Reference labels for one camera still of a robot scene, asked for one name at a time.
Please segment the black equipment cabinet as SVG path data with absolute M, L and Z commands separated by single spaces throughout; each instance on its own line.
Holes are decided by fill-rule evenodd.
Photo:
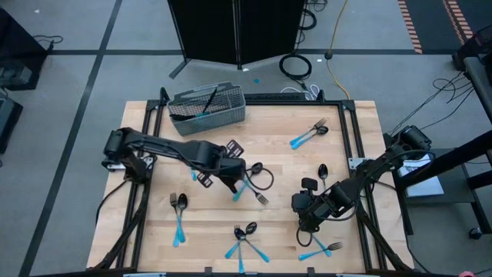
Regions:
M 0 88 L 33 90 L 48 51 L 0 8 Z

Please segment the black side table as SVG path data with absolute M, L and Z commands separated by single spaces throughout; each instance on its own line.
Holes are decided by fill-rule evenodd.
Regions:
M 469 237 L 479 239 L 482 235 L 492 235 L 492 225 L 489 223 L 476 193 L 477 189 L 492 185 L 492 169 L 471 176 L 465 167 L 466 162 L 482 155 L 487 156 L 492 167 L 492 130 L 455 149 L 438 149 L 436 159 L 422 169 L 416 169 L 401 177 L 396 173 L 393 174 L 406 235 L 414 234 L 407 209 L 409 205 L 463 203 L 471 205 L 478 223 L 478 227 L 469 231 Z M 406 196 L 407 188 L 433 177 L 436 177 L 440 182 L 444 191 L 442 195 L 415 198 Z

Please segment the white paper sheet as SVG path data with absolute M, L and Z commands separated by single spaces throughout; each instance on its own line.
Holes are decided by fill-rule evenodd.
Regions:
M 425 155 L 422 159 L 419 160 L 406 160 L 404 161 L 403 166 L 397 170 L 397 174 L 399 177 L 403 177 L 414 170 L 424 167 L 430 161 L 431 159 L 429 155 Z M 407 187 L 405 189 L 405 194 L 409 198 L 443 195 L 444 190 L 438 177 L 434 176 L 431 179 Z

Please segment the black power strip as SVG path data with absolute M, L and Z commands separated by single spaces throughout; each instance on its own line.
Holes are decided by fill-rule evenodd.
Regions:
M 283 92 L 283 93 L 251 93 L 245 94 L 246 101 L 304 101 L 306 98 L 300 92 Z

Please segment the black equipment case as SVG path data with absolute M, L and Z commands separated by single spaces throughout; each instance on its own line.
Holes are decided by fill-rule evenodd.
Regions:
M 23 106 L 11 98 L 0 98 L 0 154 L 8 146 L 15 125 L 22 113 Z

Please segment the black folding partition screen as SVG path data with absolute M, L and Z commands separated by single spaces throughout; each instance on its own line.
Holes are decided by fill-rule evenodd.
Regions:
M 185 59 L 243 65 L 294 51 L 307 0 L 168 0 Z

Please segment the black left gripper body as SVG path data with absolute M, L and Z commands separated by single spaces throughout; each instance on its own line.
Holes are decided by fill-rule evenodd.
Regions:
M 225 185 L 228 179 L 242 179 L 245 171 L 245 160 L 241 158 L 244 149 L 235 140 L 222 146 L 218 157 L 213 158 L 212 169 L 198 174 L 198 181 L 208 188 L 212 185 L 210 177 L 219 178 Z

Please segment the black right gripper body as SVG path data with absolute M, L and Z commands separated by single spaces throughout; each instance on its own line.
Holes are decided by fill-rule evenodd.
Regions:
M 326 210 L 321 212 L 316 212 L 316 210 L 323 205 L 327 193 L 323 191 L 315 195 L 318 182 L 308 177 L 301 180 L 301 187 L 301 191 L 291 196 L 291 207 L 298 214 L 298 224 L 301 231 L 318 232 L 319 225 L 324 221 L 327 213 Z

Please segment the grey workbench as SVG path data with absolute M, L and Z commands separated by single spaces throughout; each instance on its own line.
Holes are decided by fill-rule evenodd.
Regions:
M 486 68 L 476 57 L 465 58 L 464 64 L 480 103 L 492 124 L 492 84 L 487 77 Z

